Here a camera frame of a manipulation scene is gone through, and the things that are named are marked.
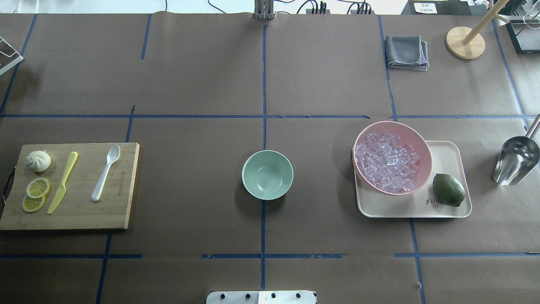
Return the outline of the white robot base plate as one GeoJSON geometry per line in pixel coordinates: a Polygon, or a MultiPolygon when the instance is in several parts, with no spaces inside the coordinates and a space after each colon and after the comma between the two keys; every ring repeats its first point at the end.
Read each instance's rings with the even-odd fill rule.
{"type": "Polygon", "coordinates": [[[260,290],[211,292],[207,304],[316,304],[310,290],[260,290]]]}

